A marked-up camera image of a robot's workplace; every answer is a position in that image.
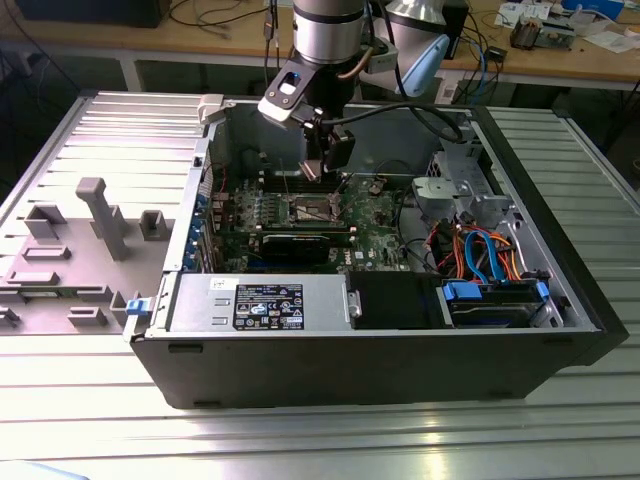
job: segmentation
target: table leg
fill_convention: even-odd
[[[132,57],[121,57],[120,68],[122,68],[122,75],[124,76],[127,90],[130,92],[143,92],[144,82],[138,71],[136,61]]]
[[[442,80],[438,87],[438,94],[436,95],[436,105],[451,105],[453,103],[453,97],[458,89],[458,83],[464,80],[466,72],[454,70],[440,70],[439,75]]]

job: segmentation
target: wooden workbench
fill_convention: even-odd
[[[471,0],[474,17],[491,45],[508,50],[503,81],[592,88],[630,89],[640,77],[640,53],[631,50],[615,54],[585,40],[576,39],[571,51],[535,49],[524,51],[509,47],[511,30],[493,26],[499,0]],[[227,0],[199,0],[200,11],[232,5]],[[212,14],[209,19],[222,20],[263,7],[262,0],[247,0],[231,12]],[[24,29],[51,53],[101,56],[120,60],[130,89],[142,88],[137,77],[137,60],[166,60],[197,63],[261,65],[264,55],[262,23],[264,14],[256,14],[229,24],[229,40],[196,27],[165,19],[156,29],[109,25],[85,25],[59,22],[30,22],[16,14]],[[194,22],[189,3],[175,15]],[[292,12],[280,9],[281,52],[292,43]],[[640,14],[623,12],[622,22],[640,23]],[[0,46],[4,50],[35,51],[6,13],[0,18]],[[440,77],[457,83],[477,66],[469,49],[461,45],[456,58],[443,62]]]

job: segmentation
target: warning label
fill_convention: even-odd
[[[302,285],[238,285],[236,330],[304,330]]]

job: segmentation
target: motherboard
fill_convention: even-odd
[[[408,271],[394,190],[375,176],[312,184],[296,176],[244,179],[211,194],[196,270],[227,273]]]

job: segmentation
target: green circuit board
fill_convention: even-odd
[[[407,260],[393,215],[392,191],[372,194],[375,179],[358,177],[341,194],[269,192],[263,183],[245,181],[215,214],[224,271],[229,273],[342,273],[348,270],[404,271]],[[261,256],[272,236],[322,238],[330,243],[326,260],[306,265],[274,264]]]

